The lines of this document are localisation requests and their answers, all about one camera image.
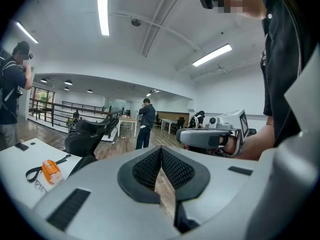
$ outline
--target railing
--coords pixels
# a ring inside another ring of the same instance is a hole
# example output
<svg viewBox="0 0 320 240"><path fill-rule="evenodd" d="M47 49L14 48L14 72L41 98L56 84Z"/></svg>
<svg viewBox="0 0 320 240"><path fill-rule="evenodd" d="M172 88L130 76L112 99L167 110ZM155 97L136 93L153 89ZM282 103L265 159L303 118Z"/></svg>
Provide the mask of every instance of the railing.
<svg viewBox="0 0 320 240"><path fill-rule="evenodd" d="M70 120L72 120L74 113L66 112L61 109L69 109L69 110L74 110L76 112L79 112L79 110L80 110L79 107L76 107L76 106L67 106L64 104L61 105L61 104L57 104L57 103L46 102L46 101L30 98L28 114L29 114L29 116L34 117L36 121L43 120L45 122L51 123L52 127L54 125L56 125L56 126L68 128L69 127L68 123ZM92 110L92 109L88 109L88 108L84 108L84 107L81 108L81 111L87 112L87 113L93 113L94 115L95 114L106 115L105 118L102 118L102 117L79 114L80 117L93 119L93 120L89 120L92 122L97 122L97 120L95 120L95 119L98 119L98 120L108 119L108 120L110 120L110 123L107 125L106 131L105 131L105 135L108 135L109 138L111 137L111 132L113 131L113 129L116 127L116 125L119 122L119 117L124 114L124 110L115 111L115 112L104 112L104 111ZM60 114L57 114L57 112L69 114L70 116L60 115Z"/></svg>
<svg viewBox="0 0 320 240"><path fill-rule="evenodd" d="M100 112L104 112L106 110L106 108L104 106L91 106L91 105L73 103L73 102L68 102L68 101L62 101L62 105L76 108L76 110L81 111L81 112L83 112L83 109L93 110L93 114L99 114L99 115L102 115Z"/></svg>

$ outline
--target desk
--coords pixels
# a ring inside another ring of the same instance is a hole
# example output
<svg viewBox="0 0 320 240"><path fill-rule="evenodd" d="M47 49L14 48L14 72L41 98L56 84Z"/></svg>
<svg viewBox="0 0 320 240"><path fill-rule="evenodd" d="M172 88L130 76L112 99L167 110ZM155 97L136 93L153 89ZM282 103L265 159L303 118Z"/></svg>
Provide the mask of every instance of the desk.
<svg viewBox="0 0 320 240"><path fill-rule="evenodd" d="M165 128L166 123L169 124L169 133L168 134L170 134L171 124L178 123L178 121L173 121L173 120L169 120L169 119L160 118L160 120L161 120L161 130Z"/></svg>
<svg viewBox="0 0 320 240"><path fill-rule="evenodd" d="M120 137L120 125L122 122L131 123L131 131L134 126L134 137L136 137L137 132L137 119L134 118L128 118L128 117L119 117L119 123L118 123L118 137Z"/></svg>
<svg viewBox="0 0 320 240"><path fill-rule="evenodd" d="M23 144L29 147L26 151L12 146L0 152L0 177L8 194L32 209L44 194L40 189L36 189L34 182L27 181L26 172L29 169L42 166L45 160L58 161L64 158L67 153L37 138ZM58 165L65 180L80 159L79 156L71 155L66 159L66 162ZM38 181L47 191L54 188L47 182L43 173L39 174Z"/></svg>

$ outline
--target eyeglasses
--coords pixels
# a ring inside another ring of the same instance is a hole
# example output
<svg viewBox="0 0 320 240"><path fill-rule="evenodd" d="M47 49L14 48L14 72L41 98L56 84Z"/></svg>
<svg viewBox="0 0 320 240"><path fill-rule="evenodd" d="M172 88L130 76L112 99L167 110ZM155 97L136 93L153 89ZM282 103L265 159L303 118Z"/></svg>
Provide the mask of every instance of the eyeglasses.
<svg viewBox="0 0 320 240"><path fill-rule="evenodd" d="M40 181L39 180L35 180L34 182L34 187L37 189L37 190L40 190L41 191L41 195L45 195L48 191L44 188L44 186L41 185Z"/></svg>

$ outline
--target wooden floor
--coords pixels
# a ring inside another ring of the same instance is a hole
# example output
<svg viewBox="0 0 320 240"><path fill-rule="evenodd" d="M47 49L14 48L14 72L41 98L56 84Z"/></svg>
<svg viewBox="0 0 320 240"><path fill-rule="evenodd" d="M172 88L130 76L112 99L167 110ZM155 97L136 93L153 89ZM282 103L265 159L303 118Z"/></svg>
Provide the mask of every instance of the wooden floor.
<svg viewBox="0 0 320 240"><path fill-rule="evenodd" d="M66 134L49 129L48 127L29 120L20 120L18 122L18 134L19 138L24 141L38 138L56 149L65 149ZM98 160L108 159L133 151L136 149L136 142L137 138L134 138L134 131L121 127L120 137L116 136L114 143L100 142L95 150L96 158ZM150 134L149 147L155 146L175 146L183 148L183 145L176 141L176 135L168 134L168 129L161 130L160 128L152 129ZM155 191L160 194L161 204L168 215L173 219L175 213L175 190L162 169L156 180Z"/></svg>

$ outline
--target white desk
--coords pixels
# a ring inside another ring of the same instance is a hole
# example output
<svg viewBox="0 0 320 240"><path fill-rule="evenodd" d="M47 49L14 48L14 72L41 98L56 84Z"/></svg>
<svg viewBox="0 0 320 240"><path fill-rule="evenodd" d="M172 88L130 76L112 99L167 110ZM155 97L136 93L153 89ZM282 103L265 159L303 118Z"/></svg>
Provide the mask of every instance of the white desk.
<svg viewBox="0 0 320 240"><path fill-rule="evenodd" d="M133 126L134 126L134 137L136 137L137 119L128 118L128 117L119 117L119 122L118 122L118 126L117 126L118 127L118 137L120 137L120 125L121 125L122 122L131 123L131 131L132 131Z"/></svg>
<svg viewBox="0 0 320 240"><path fill-rule="evenodd" d="M161 120L161 130L165 128L166 123L169 124L169 133L168 133L168 134L170 134L171 124L176 124L176 123L178 123L178 121L173 121L173 120L169 120L169 119L162 119L162 118L160 118L160 120Z"/></svg>
<svg viewBox="0 0 320 240"><path fill-rule="evenodd" d="M26 172L42 166L45 160L58 161L64 158L67 153L37 138L28 140L23 144L29 147L26 151L22 151L15 146L0 151L0 178L12 198L21 201L29 208L33 208L44 193L40 189L36 189L34 182L27 181ZM71 155L66 159L66 162L58 165L65 180L80 159L79 156ZM39 174L38 181L47 191L54 188L47 182L43 173Z"/></svg>

